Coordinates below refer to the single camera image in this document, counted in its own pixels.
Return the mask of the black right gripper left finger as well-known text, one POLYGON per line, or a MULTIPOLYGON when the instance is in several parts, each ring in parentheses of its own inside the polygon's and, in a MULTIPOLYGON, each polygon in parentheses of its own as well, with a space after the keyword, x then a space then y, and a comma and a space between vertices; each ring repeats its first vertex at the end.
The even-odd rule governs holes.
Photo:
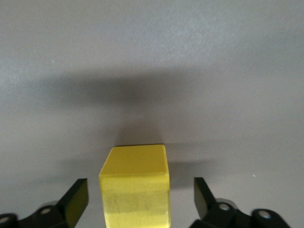
POLYGON ((89 201, 87 179, 78 179, 54 205, 48 204, 24 219, 17 214, 0 215, 2 228, 74 228, 89 201))

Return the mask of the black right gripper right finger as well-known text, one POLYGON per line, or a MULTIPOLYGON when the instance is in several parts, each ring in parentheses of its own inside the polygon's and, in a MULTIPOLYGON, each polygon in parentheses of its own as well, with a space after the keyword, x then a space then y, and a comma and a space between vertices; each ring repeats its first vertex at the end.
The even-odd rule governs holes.
POLYGON ((255 209, 250 215, 232 201, 216 199, 202 177, 194 178, 194 202, 199 214, 192 228, 288 228, 287 222, 269 209, 255 209))

